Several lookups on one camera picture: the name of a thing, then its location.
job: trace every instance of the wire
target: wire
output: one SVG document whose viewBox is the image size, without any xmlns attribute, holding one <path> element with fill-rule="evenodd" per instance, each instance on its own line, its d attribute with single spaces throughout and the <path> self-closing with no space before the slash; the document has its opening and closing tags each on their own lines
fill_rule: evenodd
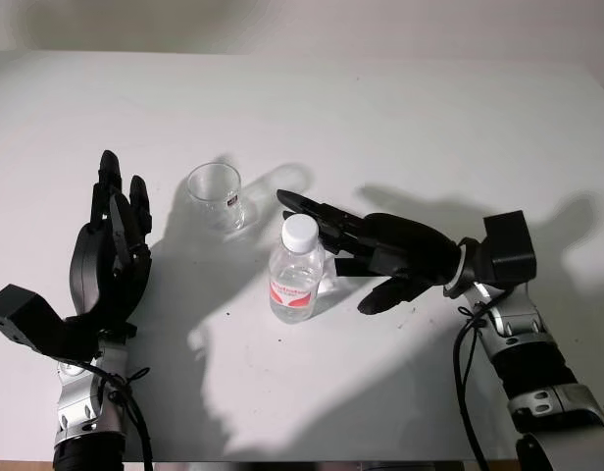
<svg viewBox="0 0 604 471">
<path fill-rule="evenodd" d="M 455 388 L 457 390 L 457 401 L 459 402 L 459 411 L 461 413 L 461 418 L 463 419 L 464 428 L 466 429 L 468 442 L 470 442 L 470 447 L 472 448 L 472 452 L 474 453 L 475 458 L 477 459 L 478 467 L 481 471 L 489 471 L 489 466 L 487 465 L 485 456 L 482 454 L 482 449 L 480 449 L 477 434 L 475 433 L 475 429 L 472 426 L 472 421 L 470 420 L 470 413 L 468 412 L 468 405 L 466 403 L 466 382 L 468 380 L 468 373 L 470 372 L 470 367 L 472 366 L 472 357 L 474 356 L 474 349 L 472 348 L 471 355 L 468 360 L 468 368 L 466 368 L 465 379 L 462 379 L 460 357 L 461 344 L 463 343 L 463 340 L 470 331 L 470 329 L 475 329 L 475 336 L 477 335 L 476 329 L 478 328 L 478 321 L 483 316 L 485 316 L 493 307 L 495 307 L 500 302 L 509 297 L 512 292 L 512 289 L 504 291 L 497 298 L 492 299 L 487 304 L 485 304 L 479 311 L 472 314 L 468 322 L 459 330 L 457 338 L 455 339 L 455 343 L 452 347 L 452 366 L 455 377 Z M 459 312 L 461 312 L 462 314 L 466 314 L 461 309 L 459 310 Z M 476 337 L 473 338 L 473 347 L 476 347 Z"/>
<path fill-rule="evenodd" d="M 61 363 L 71 364 L 71 365 L 77 366 L 79 368 L 82 368 L 86 371 L 89 371 L 89 372 L 99 376 L 102 379 L 102 381 L 109 383 L 117 390 L 117 392 L 120 394 L 120 396 L 122 397 L 122 399 L 124 401 L 125 408 L 126 408 L 126 414 L 127 414 L 128 418 L 130 419 L 130 421 L 132 422 L 132 424 L 134 424 L 134 427 L 136 428 L 136 431 L 138 432 L 138 436 L 140 437 L 141 448 L 143 450 L 143 466 L 145 468 L 145 471 L 154 471 L 152 445 L 150 444 L 149 433 L 147 431 L 147 424 L 145 423 L 145 418 L 143 417 L 143 414 L 141 413 L 141 409 L 138 407 L 136 400 L 134 400 L 134 397 L 132 396 L 131 388 L 129 387 L 129 383 L 131 383 L 132 381 L 138 380 L 139 378 L 142 378 L 147 373 L 149 373 L 149 368 L 143 368 L 143 369 L 137 371 L 132 376 L 130 376 L 127 380 L 124 380 L 124 378 L 122 378 L 119 375 L 108 373 L 107 371 L 104 371 L 101 368 L 98 368 L 89 363 L 86 363 L 85 361 L 73 361 L 72 362 L 72 361 L 65 361 L 62 359 L 56 359 L 56 360 Z"/>
<path fill-rule="evenodd" d="M 477 349 L 477 338 L 478 338 L 478 327 L 472 327 L 472 345 L 470 345 L 470 356 L 468 356 L 468 364 L 466 365 L 466 371 L 463 373 L 463 389 L 465 390 L 466 384 L 468 383 L 468 375 L 470 374 L 470 368 L 472 368 L 472 360 L 475 357 L 475 350 Z"/>
</svg>

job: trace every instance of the plastic water bottle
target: plastic water bottle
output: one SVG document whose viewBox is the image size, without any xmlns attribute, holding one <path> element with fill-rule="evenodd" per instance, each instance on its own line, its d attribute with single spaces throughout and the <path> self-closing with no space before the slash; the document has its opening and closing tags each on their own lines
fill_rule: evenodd
<svg viewBox="0 0 604 471">
<path fill-rule="evenodd" d="M 305 214 L 289 216 L 280 243 L 270 257 L 270 305 L 287 324 L 313 315 L 324 270 L 324 248 L 315 220 Z"/>
</svg>

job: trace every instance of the robotic arm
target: robotic arm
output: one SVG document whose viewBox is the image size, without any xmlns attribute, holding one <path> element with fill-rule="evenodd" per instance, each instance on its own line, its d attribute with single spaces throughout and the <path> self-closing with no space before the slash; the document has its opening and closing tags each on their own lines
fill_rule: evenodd
<svg viewBox="0 0 604 471">
<path fill-rule="evenodd" d="M 481 469 L 486 461 L 465 403 L 459 365 L 461 343 L 478 333 L 509 398 L 509 412 L 522 438 L 516 450 L 524 471 L 604 471 L 604 414 L 589 389 L 577 382 L 557 343 L 530 301 L 527 282 L 536 262 L 521 211 L 485 218 L 482 242 L 458 244 L 433 228 L 389 214 L 359 218 L 299 194 L 279 190 L 293 213 L 313 217 L 326 250 L 349 252 L 336 258 L 338 276 L 390 277 L 359 304 L 377 314 L 412 301 L 433 286 L 445 296 L 464 295 L 471 319 L 453 350 L 455 383 L 470 444 Z"/>
<path fill-rule="evenodd" d="M 55 440 L 56 470 L 122 470 L 126 416 L 150 462 L 147 428 L 126 377 L 126 320 L 147 285 L 151 266 L 145 235 L 152 229 L 145 182 L 135 176 L 129 202 L 119 160 L 102 155 L 90 220 L 75 243 L 70 269 L 74 317 L 64 321 L 40 295 L 8 285 L 0 291 L 0 331 L 10 340 L 56 358 L 62 393 Z"/>
</svg>

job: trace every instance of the white table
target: white table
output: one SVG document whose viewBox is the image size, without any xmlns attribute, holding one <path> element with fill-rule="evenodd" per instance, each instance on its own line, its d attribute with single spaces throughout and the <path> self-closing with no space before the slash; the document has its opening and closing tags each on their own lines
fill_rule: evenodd
<svg viewBox="0 0 604 471">
<path fill-rule="evenodd" d="M 604 91 L 583 70 L 1 53 L 0 288 L 73 314 L 69 263 L 105 148 L 126 183 L 138 173 L 150 191 L 153 271 L 129 352 L 130 369 L 152 368 L 134 388 L 158 460 L 472 456 L 451 375 L 460 302 L 436 288 L 365 317 L 356 305 L 373 284 L 343 281 L 311 321 L 273 316 L 279 186 L 457 240 L 483 237 L 483 216 L 524 209 L 532 297 L 604 404 Z M 225 243 L 198 235 L 182 186 L 218 156 L 261 209 Z M 0 334 L 0 459 L 51 459 L 59 389 L 52 360 Z M 469 404 L 485 454 L 513 456 L 481 351 Z"/>
</svg>

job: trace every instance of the bottle label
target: bottle label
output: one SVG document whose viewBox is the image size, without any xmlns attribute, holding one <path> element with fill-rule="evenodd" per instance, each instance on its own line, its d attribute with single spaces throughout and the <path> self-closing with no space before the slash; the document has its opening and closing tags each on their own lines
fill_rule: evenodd
<svg viewBox="0 0 604 471">
<path fill-rule="evenodd" d="M 272 280 L 270 296 L 274 302 L 286 307 L 308 307 L 311 303 L 312 292 L 299 288 L 288 287 Z"/>
</svg>

